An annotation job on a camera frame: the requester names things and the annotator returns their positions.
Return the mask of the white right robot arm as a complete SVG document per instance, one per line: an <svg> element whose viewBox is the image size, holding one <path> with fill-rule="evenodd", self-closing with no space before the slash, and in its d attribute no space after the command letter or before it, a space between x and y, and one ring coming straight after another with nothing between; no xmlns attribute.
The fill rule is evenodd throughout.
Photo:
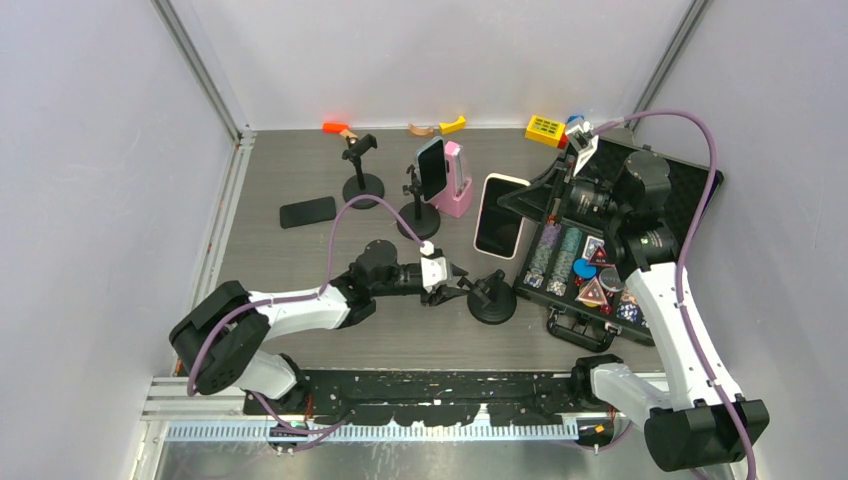
<svg viewBox="0 0 848 480"><path fill-rule="evenodd" d="M668 161L649 151L628 155L614 179L580 177L584 159L564 153L529 185L500 204L528 219L598 227L610 262L646 318L668 387L660 390L613 355L578 360L574 403L622 412L645 438L662 470L692 470L745 461L770 421L764 402L742 393L718 355L690 292L684 265L688 245L669 229L672 192Z"/></svg>

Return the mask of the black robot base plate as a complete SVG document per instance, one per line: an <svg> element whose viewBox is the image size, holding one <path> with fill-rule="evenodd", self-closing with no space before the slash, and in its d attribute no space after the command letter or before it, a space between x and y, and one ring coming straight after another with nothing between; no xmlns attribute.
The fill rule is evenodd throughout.
<svg viewBox="0 0 848 480"><path fill-rule="evenodd" d="M562 372L448 370L306 370L281 380L239 379L244 412L274 412L320 427L553 426L568 414L596 414L604 423L625 413L595 398L582 377Z"/></svg>

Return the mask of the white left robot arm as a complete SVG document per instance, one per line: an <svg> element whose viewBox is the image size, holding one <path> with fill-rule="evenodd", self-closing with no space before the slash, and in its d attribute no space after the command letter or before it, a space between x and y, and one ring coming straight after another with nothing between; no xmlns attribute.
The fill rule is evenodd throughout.
<svg viewBox="0 0 848 480"><path fill-rule="evenodd" d="M271 339L308 330L339 330L372 315L379 297L417 295L437 306L467 293L467 271L425 242L416 263L401 264L396 246L370 242L325 289L289 293L219 285L171 331L169 341L189 374L191 395L229 387L260 394L280 412L298 412L307 398L304 375L285 354L262 351Z"/></svg>

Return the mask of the smartphone with clear case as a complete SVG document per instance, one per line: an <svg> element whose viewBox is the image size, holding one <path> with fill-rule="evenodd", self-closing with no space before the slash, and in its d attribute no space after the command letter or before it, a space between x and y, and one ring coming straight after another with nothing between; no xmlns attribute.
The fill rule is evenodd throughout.
<svg viewBox="0 0 848 480"><path fill-rule="evenodd" d="M415 156L415 167L424 202L430 202L447 187L445 142L437 136L423 145Z"/></svg>

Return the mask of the smartphone with cream case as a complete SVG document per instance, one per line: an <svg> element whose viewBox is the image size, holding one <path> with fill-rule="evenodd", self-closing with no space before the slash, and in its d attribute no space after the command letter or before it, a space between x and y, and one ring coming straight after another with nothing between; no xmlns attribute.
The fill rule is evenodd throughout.
<svg viewBox="0 0 848 480"><path fill-rule="evenodd" d="M504 260L515 257L524 218L501 206L499 200L528 185L528 180L500 173L490 173L484 179L472 241L477 252Z"/></svg>

